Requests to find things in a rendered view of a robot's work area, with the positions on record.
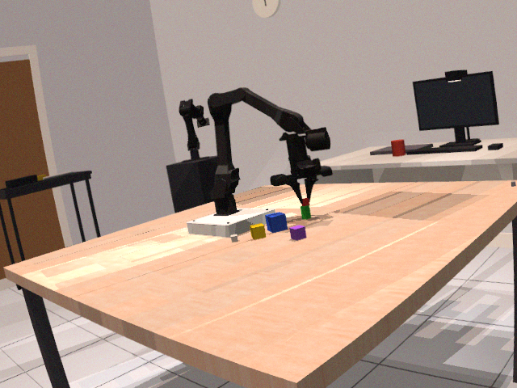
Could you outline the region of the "yellow block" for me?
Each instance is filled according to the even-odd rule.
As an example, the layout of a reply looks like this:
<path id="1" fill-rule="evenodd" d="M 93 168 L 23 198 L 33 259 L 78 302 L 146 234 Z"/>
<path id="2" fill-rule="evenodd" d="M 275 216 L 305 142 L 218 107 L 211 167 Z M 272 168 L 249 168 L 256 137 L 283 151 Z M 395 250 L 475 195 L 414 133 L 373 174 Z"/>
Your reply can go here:
<path id="1" fill-rule="evenodd" d="M 265 227 L 262 223 L 250 226 L 250 233 L 253 240 L 266 238 Z"/>

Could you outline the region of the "purple block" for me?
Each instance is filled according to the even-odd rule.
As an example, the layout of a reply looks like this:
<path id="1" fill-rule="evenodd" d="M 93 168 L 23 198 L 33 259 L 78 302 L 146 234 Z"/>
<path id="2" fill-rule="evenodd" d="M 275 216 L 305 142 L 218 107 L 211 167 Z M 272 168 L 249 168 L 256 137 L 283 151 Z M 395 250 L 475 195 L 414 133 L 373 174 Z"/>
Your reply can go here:
<path id="1" fill-rule="evenodd" d="M 293 226 L 290 229 L 291 239 L 293 240 L 301 240 L 307 238 L 305 226 Z"/>

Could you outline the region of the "blue block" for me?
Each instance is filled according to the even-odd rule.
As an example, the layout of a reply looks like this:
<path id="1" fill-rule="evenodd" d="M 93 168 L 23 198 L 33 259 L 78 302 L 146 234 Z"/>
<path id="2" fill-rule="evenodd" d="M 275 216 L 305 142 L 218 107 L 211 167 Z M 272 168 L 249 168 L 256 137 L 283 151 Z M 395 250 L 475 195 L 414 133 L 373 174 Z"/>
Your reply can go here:
<path id="1" fill-rule="evenodd" d="M 276 233 L 288 229 L 287 219 L 285 213 L 272 213 L 265 215 L 267 230 Z"/>

